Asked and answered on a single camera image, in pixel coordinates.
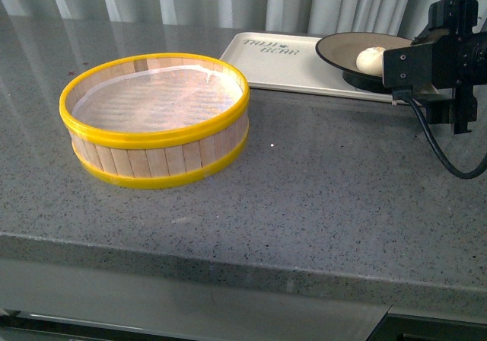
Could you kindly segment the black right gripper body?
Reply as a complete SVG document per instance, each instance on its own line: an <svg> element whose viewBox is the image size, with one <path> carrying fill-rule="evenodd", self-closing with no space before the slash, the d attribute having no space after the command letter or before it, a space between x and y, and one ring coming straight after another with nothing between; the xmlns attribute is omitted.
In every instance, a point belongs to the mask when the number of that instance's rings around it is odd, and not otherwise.
<svg viewBox="0 0 487 341"><path fill-rule="evenodd" d="M477 119L476 85L486 83L486 34L475 33L477 0L440 0L428 10L428 24L410 46L387 50L383 84L402 99L412 93L425 106L429 124L450 124L468 133Z"/></svg>

